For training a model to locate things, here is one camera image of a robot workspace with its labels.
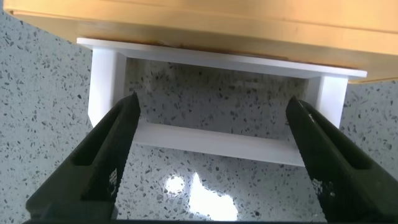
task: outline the white shelf support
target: white shelf support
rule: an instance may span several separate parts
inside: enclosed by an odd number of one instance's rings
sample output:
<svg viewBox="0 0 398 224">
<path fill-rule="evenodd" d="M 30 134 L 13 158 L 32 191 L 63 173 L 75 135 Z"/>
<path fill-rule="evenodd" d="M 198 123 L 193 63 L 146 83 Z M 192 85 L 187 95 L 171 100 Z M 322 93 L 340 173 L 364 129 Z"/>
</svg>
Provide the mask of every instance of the white shelf support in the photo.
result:
<svg viewBox="0 0 398 224">
<path fill-rule="evenodd" d="M 93 48 L 88 117 L 95 127 L 124 97 L 126 56 L 112 50 Z"/>
<path fill-rule="evenodd" d="M 347 84 L 345 77 L 309 78 L 304 100 L 339 128 Z"/>
<path fill-rule="evenodd" d="M 107 40 L 78 38 L 77 43 L 93 49 L 88 102 L 88 116 L 93 126 L 124 97 L 127 57 L 306 78 L 308 87 L 305 101 L 311 103 L 336 127 L 340 125 L 348 80 L 364 78 L 367 74 L 366 71 L 348 68 Z M 139 123 L 133 142 L 303 166 L 296 146 L 273 139 Z"/>
</svg>

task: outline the wooden cabinet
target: wooden cabinet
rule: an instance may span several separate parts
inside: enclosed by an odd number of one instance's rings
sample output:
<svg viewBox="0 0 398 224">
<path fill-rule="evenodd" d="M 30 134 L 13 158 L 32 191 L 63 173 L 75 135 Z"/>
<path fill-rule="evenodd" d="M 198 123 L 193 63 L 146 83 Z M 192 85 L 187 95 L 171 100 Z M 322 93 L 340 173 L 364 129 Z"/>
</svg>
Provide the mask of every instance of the wooden cabinet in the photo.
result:
<svg viewBox="0 0 398 224">
<path fill-rule="evenodd" d="M 398 77 L 395 0 L 4 0 L 71 42 L 116 40 L 358 68 Z"/>
</svg>

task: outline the black clamp jaw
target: black clamp jaw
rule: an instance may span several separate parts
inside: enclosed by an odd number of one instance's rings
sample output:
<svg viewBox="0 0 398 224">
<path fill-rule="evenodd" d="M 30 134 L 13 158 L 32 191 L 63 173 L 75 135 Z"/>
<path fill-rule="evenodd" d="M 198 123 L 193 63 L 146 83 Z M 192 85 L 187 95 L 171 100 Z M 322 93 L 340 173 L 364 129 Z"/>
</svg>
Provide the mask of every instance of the black clamp jaw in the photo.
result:
<svg viewBox="0 0 398 224">
<path fill-rule="evenodd" d="M 139 116 L 136 94 L 119 101 L 28 199 L 27 223 L 196 223 L 111 219 Z M 286 116 L 328 222 L 398 222 L 391 175 L 308 103 Z"/>
</svg>

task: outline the white crossbar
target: white crossbar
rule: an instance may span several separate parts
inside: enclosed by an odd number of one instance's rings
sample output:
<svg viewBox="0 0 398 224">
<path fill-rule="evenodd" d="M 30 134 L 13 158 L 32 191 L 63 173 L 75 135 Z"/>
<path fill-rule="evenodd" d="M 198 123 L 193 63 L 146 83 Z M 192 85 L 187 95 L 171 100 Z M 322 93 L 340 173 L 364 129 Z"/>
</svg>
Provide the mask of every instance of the white crossbar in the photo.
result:
<svg viewBox="0 0 398 224">
<path fill-rule="evenodd" d="M 299 150 L 294 143 L 238 134 L 140 122 L 136 129 L 133 143 L 255 161 L 304 166 Z"/>
</svg>

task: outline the gray stone surface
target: gray stone surface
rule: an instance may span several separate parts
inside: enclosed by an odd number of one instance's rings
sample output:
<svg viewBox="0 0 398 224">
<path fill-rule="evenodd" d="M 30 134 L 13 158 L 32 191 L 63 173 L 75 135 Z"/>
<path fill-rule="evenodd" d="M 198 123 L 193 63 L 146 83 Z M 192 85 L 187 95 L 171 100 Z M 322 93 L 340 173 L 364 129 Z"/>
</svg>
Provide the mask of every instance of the gray stone surface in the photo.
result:
<svg viewBox="0 0 398 224">
<path fill-rule="evenodd" d="M 0 15 L 0 221 L 29 218 L 27 198 L 91 130 L 91 52 Z M 292 141 L 284 109 L 303 80 L 129 60 L 126 94 L 142 119 Z M 395 82 L 350 85 L 341 130 L 398 178 Z M 133 145 L 118 218 L 323 220 L 303 168 Z"/>
</svg>

